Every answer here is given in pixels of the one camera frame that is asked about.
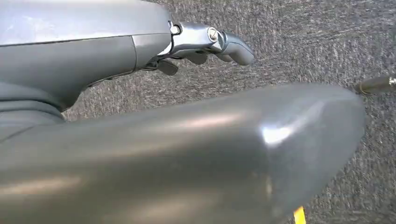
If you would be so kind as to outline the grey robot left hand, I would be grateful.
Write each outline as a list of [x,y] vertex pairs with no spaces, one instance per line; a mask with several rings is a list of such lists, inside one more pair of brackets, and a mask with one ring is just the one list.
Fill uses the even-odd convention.
[[253,51],[143,0],[0,3],[3,224],[278,224],[342,169],[365,106],[338,85],[281,84],[67,122],[82,91],[172,59]]

